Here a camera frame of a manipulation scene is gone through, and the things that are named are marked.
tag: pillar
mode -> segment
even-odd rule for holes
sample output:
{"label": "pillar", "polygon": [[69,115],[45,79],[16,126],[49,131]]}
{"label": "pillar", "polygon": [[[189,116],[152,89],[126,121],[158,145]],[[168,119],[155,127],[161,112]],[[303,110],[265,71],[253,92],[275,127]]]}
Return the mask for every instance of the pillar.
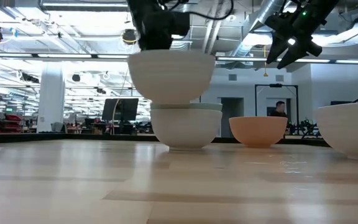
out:
{"label": "pillar", "polygon": [[44,62],[41,76],[37,132],[51,131],[51,124],[63,122],[65,79],[61,62]]}

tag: bowl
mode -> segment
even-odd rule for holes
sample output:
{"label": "bowl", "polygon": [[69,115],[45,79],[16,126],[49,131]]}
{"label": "bowl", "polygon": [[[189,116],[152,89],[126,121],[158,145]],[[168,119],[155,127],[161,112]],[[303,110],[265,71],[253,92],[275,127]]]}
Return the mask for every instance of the bowl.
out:
{"label": "bowl", "polygon": [[287,128],[287,118],[273,116],[230,118],[234,137],[247,147],[270,147],[281,140]]}
{"label": "bowl", "polygon": [[152,110],[166,110],[166,109],[201,109],[201,110],[217,110],[222,111],[221,103],[188,103],[180,105],[160,105],[152,103],[150,108]]}
{"label": "bowl", "polygon": [[200,109],[150,111],[158,140],[172,149],[194,150],[213,141],[221,125],[222,112]]}
{"label": "bowl", "polygon": [[197,51],[146,50],[129,56],[137,91],[158,104],[187,104],[209,87],[215,58]]}
{"label": "bowl", "polygon": [[324,140],[348,158],[358,160],[358,103],[320,108],[316,118]]}

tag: doorway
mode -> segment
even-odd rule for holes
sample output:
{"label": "doorway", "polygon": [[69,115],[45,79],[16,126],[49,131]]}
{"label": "doorway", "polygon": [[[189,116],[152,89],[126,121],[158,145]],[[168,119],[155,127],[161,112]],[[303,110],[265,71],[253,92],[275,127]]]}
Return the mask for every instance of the doorway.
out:
{"label": "doorway", "polygon": [[229,118],[244,115],[244,99],[243,98],[221,98],[222,103],[222,124],[221,137],[234,138],[230,129]]}

